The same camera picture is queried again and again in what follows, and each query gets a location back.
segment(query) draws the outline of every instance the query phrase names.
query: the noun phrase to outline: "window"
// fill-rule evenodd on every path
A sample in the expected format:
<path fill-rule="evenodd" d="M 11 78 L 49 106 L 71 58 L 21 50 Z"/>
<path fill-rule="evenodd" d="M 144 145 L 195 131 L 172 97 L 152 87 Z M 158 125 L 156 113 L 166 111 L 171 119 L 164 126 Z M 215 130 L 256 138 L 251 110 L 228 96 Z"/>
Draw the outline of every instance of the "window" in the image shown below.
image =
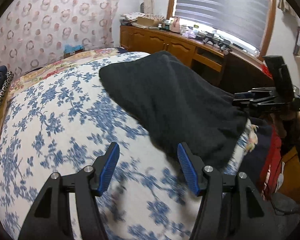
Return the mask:
<path fill-rule="evenodd" d="M 272 34 L 275 3 L 275 0 L 170 0 L 168 16 L 199 23 L 205 31 L 228 38 L 249 52 L 254 49 L 263 52 L 263 43 L 270 42 L 266 34 L 270 37 Z"/>

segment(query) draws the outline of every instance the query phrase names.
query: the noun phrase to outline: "red cloth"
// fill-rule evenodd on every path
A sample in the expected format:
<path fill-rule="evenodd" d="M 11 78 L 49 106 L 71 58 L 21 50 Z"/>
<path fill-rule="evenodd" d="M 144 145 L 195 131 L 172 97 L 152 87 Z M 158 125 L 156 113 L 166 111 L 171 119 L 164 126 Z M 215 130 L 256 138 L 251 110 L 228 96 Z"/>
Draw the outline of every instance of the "red cloth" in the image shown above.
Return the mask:
<path fill-rule="evenodd" d="M 257 184 L 259 191 L 264 195 L 265 199 L 270 199 L 271 194 L 275 192 L 277 180 L 281 173 L 281 139 L 274 127 L 272 130 L 269 153 Z"/>

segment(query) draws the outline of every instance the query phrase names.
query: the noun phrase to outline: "window blind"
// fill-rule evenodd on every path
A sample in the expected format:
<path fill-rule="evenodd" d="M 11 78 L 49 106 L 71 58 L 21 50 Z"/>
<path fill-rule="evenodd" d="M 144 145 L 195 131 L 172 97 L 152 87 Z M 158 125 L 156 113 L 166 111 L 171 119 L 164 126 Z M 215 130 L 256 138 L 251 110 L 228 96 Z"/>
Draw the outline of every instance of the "window blind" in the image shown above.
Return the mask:
<path fill-rule="evenodd" d="M 260 49 L 269 0 L 176 0 L 174 16 L 211 26 Z"/>

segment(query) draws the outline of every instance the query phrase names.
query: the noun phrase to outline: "wooden window frame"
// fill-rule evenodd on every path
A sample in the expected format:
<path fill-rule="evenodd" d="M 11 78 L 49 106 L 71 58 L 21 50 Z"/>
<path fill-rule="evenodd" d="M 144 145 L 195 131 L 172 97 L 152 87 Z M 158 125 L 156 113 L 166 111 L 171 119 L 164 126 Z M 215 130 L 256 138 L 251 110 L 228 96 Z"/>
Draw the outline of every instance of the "wooden window frame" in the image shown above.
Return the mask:
<path fill-rule="evenodd" d="M 169 0 L 167 19 L 170 19 L 172 17 L 174 1 L 175 0 Z M 263 56 L 265 56 L 267 54 L 269 44 L 271 41 L 272 32 L 273 32 L 273 28 L 274 28 L 274 21 L 275 21 L 276 5 L 277 5 L 277 0 L 269 1 L 269 10 L 268 10 L 268 15 L 267 15 L 266 28 L 265 28 L 265 32 L 263 34 L 263 38 L 262 38 L 262 42 L 261 42 L 261 46 L 260 46 L 260 48 L 261 48 L 260 56 L 258 57 L 258 59 L 261 61 L 263 61 Z"/>

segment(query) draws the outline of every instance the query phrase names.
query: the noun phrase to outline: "silver bolt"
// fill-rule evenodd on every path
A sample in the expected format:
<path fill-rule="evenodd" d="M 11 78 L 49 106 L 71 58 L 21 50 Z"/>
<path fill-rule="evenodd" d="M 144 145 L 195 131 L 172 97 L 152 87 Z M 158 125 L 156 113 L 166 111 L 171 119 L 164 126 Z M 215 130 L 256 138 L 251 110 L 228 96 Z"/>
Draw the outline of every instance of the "silver bolt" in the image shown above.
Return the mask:
<path fill-rule="evenodd" d="M 206 172 L 212 172 L 213 171 L 213 168 L 211 166 L 205 166 L 204 170 Z"/>
<path fill-rule="evenodd" d="M 92 167 L 92 166 L 86 166 L 86 167 L 84 168 L 84 171 L 87 172 L 87 173 L 91 172 L 92 170 L 93 170 L 93 167 Z"/>
<path fill-rule="evenodd" d="M 57 179 L 59 178 L 59 173 L 55 172 L 51 174 L 51 179 Z"/>
<path fill-rule="evenodd" d="M 246 179 L 247 178 L 247 174 L 245 174 L 244 172 L 240 172 L 239 173 L 239 178 L 240 179 Z"/>

